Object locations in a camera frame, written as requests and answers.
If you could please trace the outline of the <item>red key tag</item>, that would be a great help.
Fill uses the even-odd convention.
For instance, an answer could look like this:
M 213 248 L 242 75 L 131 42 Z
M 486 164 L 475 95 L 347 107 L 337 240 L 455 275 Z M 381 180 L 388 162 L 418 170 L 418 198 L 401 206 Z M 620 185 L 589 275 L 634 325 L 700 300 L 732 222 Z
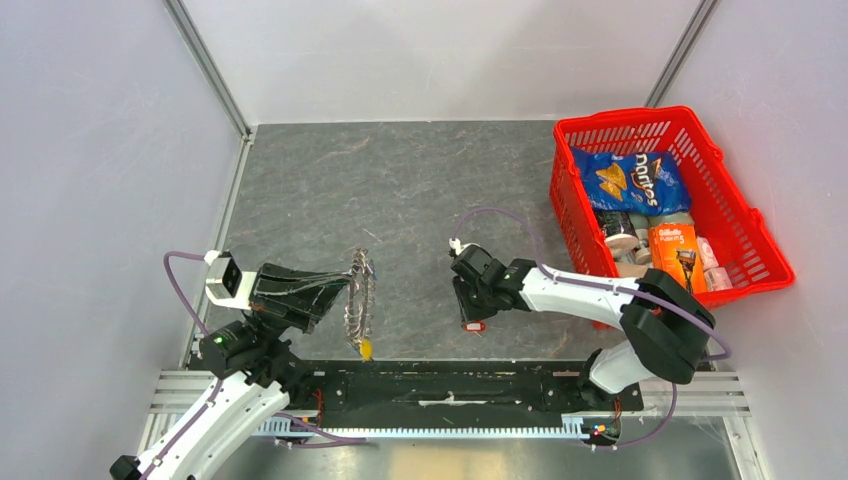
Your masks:
M 468 322 L 462 325 L 462 329 L 471 333 L 482 333 L 486 330 L 484 322 Z

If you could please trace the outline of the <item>steel disc with keyrings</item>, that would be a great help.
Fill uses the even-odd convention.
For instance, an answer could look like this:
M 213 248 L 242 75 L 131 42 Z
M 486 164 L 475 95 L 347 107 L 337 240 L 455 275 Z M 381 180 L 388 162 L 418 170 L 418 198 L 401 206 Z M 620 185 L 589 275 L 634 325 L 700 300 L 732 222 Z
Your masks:
M 354 251 L 349 277 L 344 328 L 348 344 L 360 355 L 361 340 L 367 338 L 372 343 L 369 322 L 373 314 L 376 288 L 375 269 L 367 249 L 357 248 Z

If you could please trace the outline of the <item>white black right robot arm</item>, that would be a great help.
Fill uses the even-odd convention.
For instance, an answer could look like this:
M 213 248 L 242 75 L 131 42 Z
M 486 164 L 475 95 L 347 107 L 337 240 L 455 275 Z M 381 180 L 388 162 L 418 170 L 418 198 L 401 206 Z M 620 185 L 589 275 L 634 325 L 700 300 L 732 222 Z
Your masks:
M 621 331 L 625 339 L 592 353 L 577 382 L 579 400 L 601 409 L 627 387 L 659 378 L 692 381 L 704 360 L 715 319 L 669 274 L 597 277 L 549 268 L 529 259 L 505 265 L 481 246 L 449 242 L 452 285 L 466 331 L 501 312 L 552 312 Z

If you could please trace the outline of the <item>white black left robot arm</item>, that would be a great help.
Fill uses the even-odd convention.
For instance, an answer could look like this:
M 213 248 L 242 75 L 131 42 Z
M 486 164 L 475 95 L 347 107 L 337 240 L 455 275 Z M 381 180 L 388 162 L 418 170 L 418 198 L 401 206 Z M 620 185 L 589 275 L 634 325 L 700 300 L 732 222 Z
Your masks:
M 348 272 L 308 272 L 272 264 L 243 271 L 231 257 L 210 264 L 209 300 L 243 319 L 200 341 L 214 376 L 178 422 L 143 453 L 120 456 L 114 479 L 209 479 L 262 423 L 290 408 L 320 409 L 307 363 L 281 340 L 288 328 L 310 331 L 350 285 Z

